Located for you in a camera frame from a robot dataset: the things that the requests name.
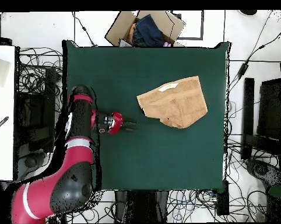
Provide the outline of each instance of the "green table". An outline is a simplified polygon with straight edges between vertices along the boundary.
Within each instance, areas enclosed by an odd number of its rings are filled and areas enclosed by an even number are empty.
[[[91,86],[100,110],[119,111],[137,121],[132,133],[101,135],[103,190],[222,186],[228,47],[75,47],[67,41],[68,95],[77,84]],[[142,114],[137,95],[197,75],[208,107],[200,120],[176,129]]]

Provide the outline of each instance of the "brown cloth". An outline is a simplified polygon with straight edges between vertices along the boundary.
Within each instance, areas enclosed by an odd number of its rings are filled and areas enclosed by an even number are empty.
[[[136,98],[145,116],[170,127],[189,127],[208,111],[198,76],[165,83]]]
[[[134,30],[136,29],[136,25],[135,25],[135,23],[134,24],[132,24],[132,26],[131,26],[131,28],[130,28],[130,31],[129,31],[129,34],[128,34],[128,38],[127,38],[127,40],[131,43],[131,44],[133,44],[132,43],[132,38],[133,38],[133,36],[134,36]]]

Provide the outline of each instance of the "floor tile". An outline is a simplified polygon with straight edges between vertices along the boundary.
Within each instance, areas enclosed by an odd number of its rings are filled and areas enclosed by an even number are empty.
[[[203,23],[203,40],[177,40],[177,42],[187,47],[213,48],[220,42],[223,42],[223,27],[224,10],[205,10]]]
[[[73,17],[71,12],[6,12],[2,37],[21,48],[49,47],[62,52],[62,40],[74,37]]]
[[[105,35],[114,23],[119,11],[80,11],[75,12],[82,25],[86,28],[91,40],[98,46],[111,46]],[[79,21],[75,20],[75,43],[80,47],[92,46],[87,34]]]
[[[201,37],[201,10],[174,10],[173,13],[181,14],[181,20],[185,22],[185,26],[182,29],[179,37]]]
[[[226,11],[225,38],[232,42],[230,58],[246,60],[252,53],[259,34],[270,14],[269,10],[258,10],[254,16],[244,16],[237,10]],[[281,10],[270,15],[256,48],[273,40],[281,32]],[[281,61],[281,38],[257,51],[252,60]]]

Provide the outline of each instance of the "red robot arm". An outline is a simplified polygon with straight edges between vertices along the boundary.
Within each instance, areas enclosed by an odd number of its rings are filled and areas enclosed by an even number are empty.
[[[56,173],[18,188],[12,200],[12,223],[45,223],[50,215],[83,206],[92,194],[93,99],[85,86],[75,87],[72,95],[64,162]]]

